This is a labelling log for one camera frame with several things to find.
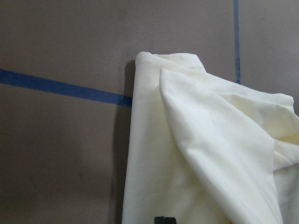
blue tape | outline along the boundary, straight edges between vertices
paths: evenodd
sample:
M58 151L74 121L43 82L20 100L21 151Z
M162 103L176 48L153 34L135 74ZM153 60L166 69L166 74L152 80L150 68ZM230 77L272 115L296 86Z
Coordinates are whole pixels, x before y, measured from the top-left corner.
M132 107L131 97L1 69L0 83L29 88L33 90L52 92L82 99L100 101L109 104Z
M238 0L234 0L234 18L235 18L235 78L236 78L236 83L241 84Z

white cloth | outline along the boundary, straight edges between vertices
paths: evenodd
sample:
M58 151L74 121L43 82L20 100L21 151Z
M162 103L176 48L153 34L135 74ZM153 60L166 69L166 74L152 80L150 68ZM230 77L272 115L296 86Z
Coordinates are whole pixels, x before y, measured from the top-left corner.
M123 224L298 224L293 98L206 73L196 55L136 58Z

horizontal blue tape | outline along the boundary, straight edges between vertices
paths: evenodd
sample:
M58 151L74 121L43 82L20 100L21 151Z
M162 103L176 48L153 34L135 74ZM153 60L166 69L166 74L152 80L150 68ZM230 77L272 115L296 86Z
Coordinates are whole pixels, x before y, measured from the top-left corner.
M82 99L100 101L109 104L132 107L131 97L127 97L127 96L123 96L111 92L86 88L83 86L62 83L50 79L24 75L24 74L1 70L1 69L0 69L0 83L24 87L33 90L52 92L61 95L82 98Z

